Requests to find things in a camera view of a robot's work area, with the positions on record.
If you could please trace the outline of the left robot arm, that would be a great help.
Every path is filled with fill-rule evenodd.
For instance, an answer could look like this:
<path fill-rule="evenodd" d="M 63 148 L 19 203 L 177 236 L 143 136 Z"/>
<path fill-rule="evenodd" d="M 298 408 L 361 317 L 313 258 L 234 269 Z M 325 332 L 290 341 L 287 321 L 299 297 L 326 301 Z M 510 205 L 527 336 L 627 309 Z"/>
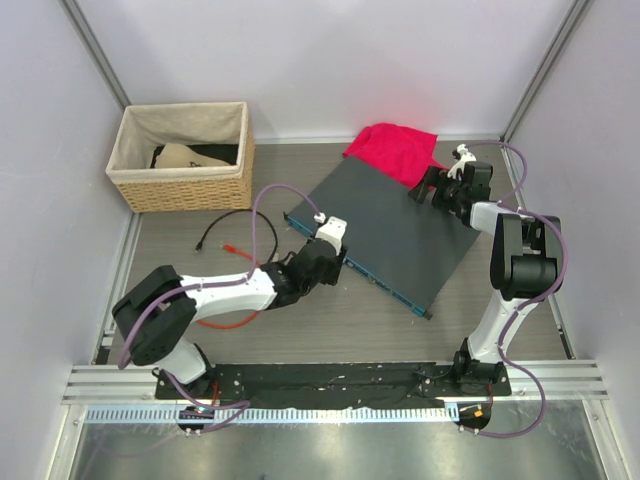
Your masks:
<path fill-rule="evenodd" d="M 214 369 L 203 351 L 184 338 L 188 327 L 220 314 L 287 307 L 319 284 L 334 286 L 346 253 L 343 246 L 311 239 L 288 260 L 260 265 L 252 274 L 198 278 L 160 266 L 112 308 L 126 360 L 155 365 L 167 386 L 202 398 Z"/>

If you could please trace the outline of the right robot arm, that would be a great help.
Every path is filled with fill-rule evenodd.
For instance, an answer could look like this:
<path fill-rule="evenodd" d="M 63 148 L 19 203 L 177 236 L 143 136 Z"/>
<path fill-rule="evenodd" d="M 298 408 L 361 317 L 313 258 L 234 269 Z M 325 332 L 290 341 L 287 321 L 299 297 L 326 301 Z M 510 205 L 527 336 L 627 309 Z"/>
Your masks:
<path fill-rule="evenodd" d="M 507 380 L 506 352 L 525 317 L 555 293 L 567 269 L 560 220 L 489 199 L 493 167 L 460 161 L 454 168 L 430 166 L 409 197 L 456 216 L 463 225 L 493 237 L 490 283 L 493 293 L 480 323 L 454 354 L 448 370 L 425 380 L 444 379 L 455 388 L 489 393 Z"/>

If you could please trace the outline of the grey blue network switch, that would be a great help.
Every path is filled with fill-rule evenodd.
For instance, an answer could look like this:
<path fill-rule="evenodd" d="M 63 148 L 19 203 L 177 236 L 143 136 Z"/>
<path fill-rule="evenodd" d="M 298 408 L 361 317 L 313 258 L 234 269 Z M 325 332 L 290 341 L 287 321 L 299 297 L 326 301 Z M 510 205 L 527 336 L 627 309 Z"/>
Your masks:
<path fill-rule="evenodd" d="M 345 264 L 418 316 L 430 307 L 479 232 L 409 197 L 409 189 L 349 157 L 310 193 L 319 210 L 347 222 Z"/>

